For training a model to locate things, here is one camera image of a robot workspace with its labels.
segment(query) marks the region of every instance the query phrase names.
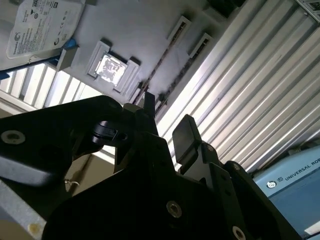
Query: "screw hole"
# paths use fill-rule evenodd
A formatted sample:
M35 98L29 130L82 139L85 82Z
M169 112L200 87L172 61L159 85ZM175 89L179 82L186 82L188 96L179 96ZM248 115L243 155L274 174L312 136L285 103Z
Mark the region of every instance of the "screw hole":
M118 139L120 139L120 140L122 140L122 141L125 141L125 140L128 139L128 135L125 134L125 133L119 133Z
M201 178L199 182L204 184L204 185L207 185L207 180L206 180L205 177Z
M242 234L242 232L240 232L239 230L236 230L235 233L238 235L239 238L243 238L244 235Z
M20 136L18 134L15 133L10 133L8 134L8 136L6 136L9 140L19 140Z

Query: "metal panel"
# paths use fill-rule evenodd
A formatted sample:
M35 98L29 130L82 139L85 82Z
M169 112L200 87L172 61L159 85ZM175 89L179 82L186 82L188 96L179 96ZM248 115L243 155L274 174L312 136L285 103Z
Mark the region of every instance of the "metal panel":
M248 0L158 123L185 114L222 162L254 171L320 136L320 29L293 0Z

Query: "logo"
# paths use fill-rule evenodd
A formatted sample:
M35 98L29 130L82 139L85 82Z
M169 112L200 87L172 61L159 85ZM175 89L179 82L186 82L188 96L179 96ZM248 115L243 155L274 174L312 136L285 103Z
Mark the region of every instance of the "logo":
M20 40L20 38L21 38L21 34L20 34L20 32L17 32L17 33L15 34L15 36L14 36L14 40L15 40L16 42L18 42L18 41Z
M57 46L60 42L60 38L57 38L55 41L54 41L54 45Z
M32 7L36 8L38 6L38 0L33 0Z
M266 186L267 186L268 189L273 189L273 188L275 188L277 186L277 183L275 181L268 181L266 183Z

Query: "black plastic part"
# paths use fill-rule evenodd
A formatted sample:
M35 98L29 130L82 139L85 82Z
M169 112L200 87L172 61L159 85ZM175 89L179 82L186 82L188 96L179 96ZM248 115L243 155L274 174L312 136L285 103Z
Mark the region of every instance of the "black plastic part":
M301 240L295 229L238 163L228 161L223 168L231 176L247 229L254 239Z
M34 187L61 181L73 160L103 147L88 140L95 124L121 112L115 100L98 96L0 119L0 133L25 135L20 145L0 140L0 177Z
M150 115L150 117L156 117L156 97L155 95L146 92L144 94L144 104L143 104L144 111Z
M176 162L181 164L184 174L198 158L198 147L202 143L197 124L190 115L184 116L172 133Z

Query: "metal bar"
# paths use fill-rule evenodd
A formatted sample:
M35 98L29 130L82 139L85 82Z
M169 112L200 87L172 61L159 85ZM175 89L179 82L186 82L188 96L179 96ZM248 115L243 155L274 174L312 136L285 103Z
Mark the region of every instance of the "metal bar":
M86 87L86 85L85 85L83 82L81 82L81 83L79 84L77 90L75 91L75 94L74 94L74 97L73 97L73 99L72 99L72 102L78 101L78 100L81 98L81 95L82 95L85 87Z
M31 112L36 110L35 107L3 91L0 91L0 99L6 101L7 103L13 106L16 106L18 109L20 109L19 113Z
M61 99L59 101L59 105L62 104L65 101L65 98L66 98L66 95L67 95L67 93L69 91L69 87L71 85L72 79L73 79L73 77L70 76L68 81L67 81L67 83L66 83L66 86L65 86L65 89L64 89L63 94L61 96Z
M68 91L62 102L63 104L70 103L73 101L80 83L81 82L78 79L72 78Z
M24 77L24 80L23 80L23 84L22 84L22 87L21 87L21 91L20 91L20 95L19 95L19 99L21 99L23 101L25 99L27 90L29 88L31 78L32 78L32 76L34 74L34 70L35 70L34 66L29 67L26 70L26 74L25 74L25 77Z
M44 83L44 80L45 80L45 76L46 76L46 73L48 71L48 66L47 65L44 65L44 69L43 69L43 72L42 72L42 75L41 75L41 78L39 80L39 84L35 90L35 93L34 93L34 97L33 97L33 101L32 101L32 106L35 106L36 105L36 102L37 102L37 99L39 97L39 93L40 93L40 90L41 90L41 87Z
M25 77L27 75L28 71L26 68L21 69L19 71L16 72L16 76L12 85L12 90L10 92L10 94L12 96L14 96L15 98L19 98L20 96L20 92L25 80Z
M37 93L37 96L34 98L35 99L34 106L37 109L42 109L44 107L48 93L54 82L54 79L56 79L57 74L58 73L51 67L47 68L44 79Z
M36 99L37 93L39 94L40 87L46 74L47 66L40 64L34 67L30 82L27 86L24 101L27 104L33 105Z

